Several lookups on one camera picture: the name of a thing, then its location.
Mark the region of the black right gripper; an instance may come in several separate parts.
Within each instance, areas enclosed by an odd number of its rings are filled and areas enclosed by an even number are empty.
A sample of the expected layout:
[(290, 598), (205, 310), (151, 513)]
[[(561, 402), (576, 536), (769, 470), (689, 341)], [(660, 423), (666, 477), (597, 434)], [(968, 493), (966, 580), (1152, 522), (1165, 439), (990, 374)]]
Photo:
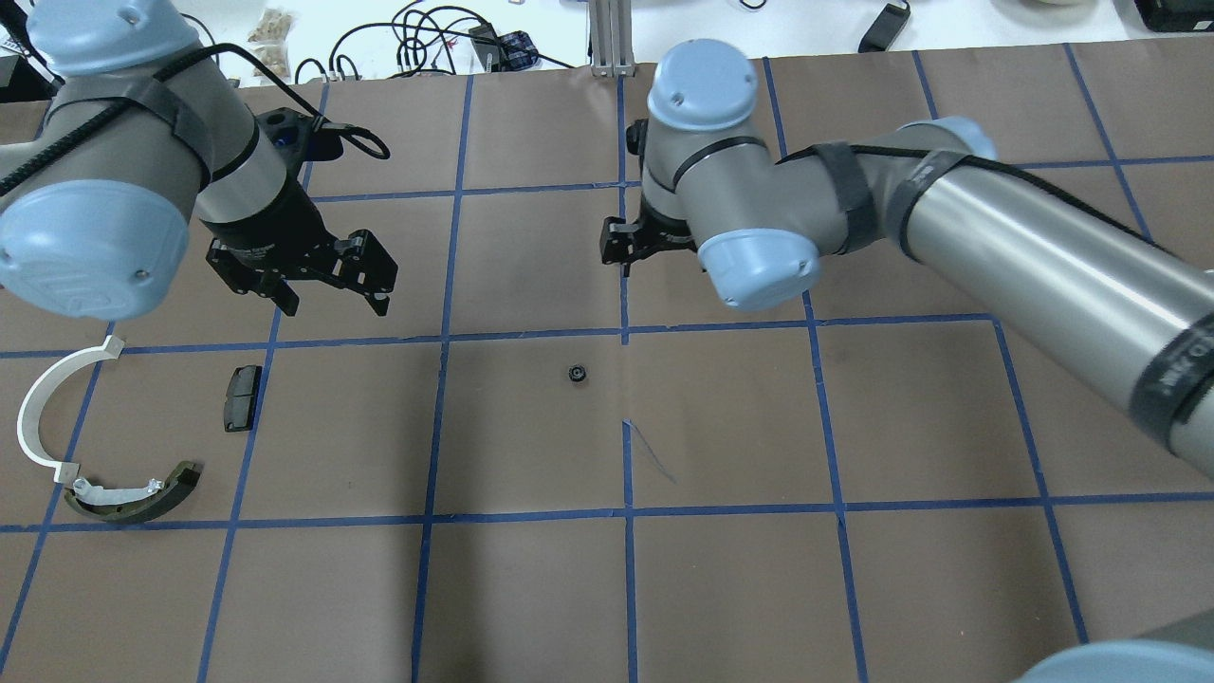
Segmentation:
[(682, 217), (662, 212), (649, 200), (649, 186), (660, 194), (673, 197), (673, 190), (656, 182), (649, 172), (645, 150), (649, 133), (648, 120), (635, 120), (625, 130), (626, 152), (637, 158), (642, 180), (642, 195), (636, 220), (607, 216), (599, 234), (599, 255), (602, 264), (620, 264), (620, 277), (632, 275), (632, 263), (666, 251), (698, 251), (690, 224)]

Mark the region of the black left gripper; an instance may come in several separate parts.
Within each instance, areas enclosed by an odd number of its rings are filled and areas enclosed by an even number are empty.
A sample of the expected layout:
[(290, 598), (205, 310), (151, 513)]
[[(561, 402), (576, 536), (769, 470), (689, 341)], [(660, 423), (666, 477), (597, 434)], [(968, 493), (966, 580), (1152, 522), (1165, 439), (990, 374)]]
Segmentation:
[(212, 241), (208, 264), (229, 291), (270, 298), (283, 315), (297, 314), (291, 281), (320, 281), (353, 291), (378, 317), (385, 317), (398, 264), (371, 230), (339, 239), (296, 180), (246, 220), (209, 220)]

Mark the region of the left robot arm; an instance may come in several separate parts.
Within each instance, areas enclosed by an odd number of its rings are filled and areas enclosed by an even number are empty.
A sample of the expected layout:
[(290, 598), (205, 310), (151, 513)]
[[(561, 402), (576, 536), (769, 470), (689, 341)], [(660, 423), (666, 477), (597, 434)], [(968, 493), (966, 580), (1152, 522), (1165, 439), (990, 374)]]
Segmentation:
[(42, 133), (2, 147), (2, 288), (52, 314), (115, 323), (166, 298), (188, 224), (234, 294), (294, 315), (293, 281), (353, 291), (388, 311), (398, 267), (370, 230), (327, 229), (299, 173), (345, 141), (386, 159), (378, 135), (297, 97), (255, 114), (169, 1), (44, 1), (29, 40), (62, 85)]

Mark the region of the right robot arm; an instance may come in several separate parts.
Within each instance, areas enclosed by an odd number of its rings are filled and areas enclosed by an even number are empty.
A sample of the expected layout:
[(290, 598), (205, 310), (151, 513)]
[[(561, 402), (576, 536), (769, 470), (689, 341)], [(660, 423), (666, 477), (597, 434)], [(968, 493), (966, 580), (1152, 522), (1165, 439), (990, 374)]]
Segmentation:
[(618, 121), (640, 212), (603, 221), (605, 264), (626, 278), (656, 254), (693, 252), (721, 303), (764, 311), (805, 298), (823, 258), (887, 241), (992, 312), (1003, 358), (1012, 328), (1150, 442), (1212, 474), (1210, 271), (999, 160), (966, 116), (773, 160), (753, 120), (772, 82), (717, 40), (665, 53), (641, 116)]

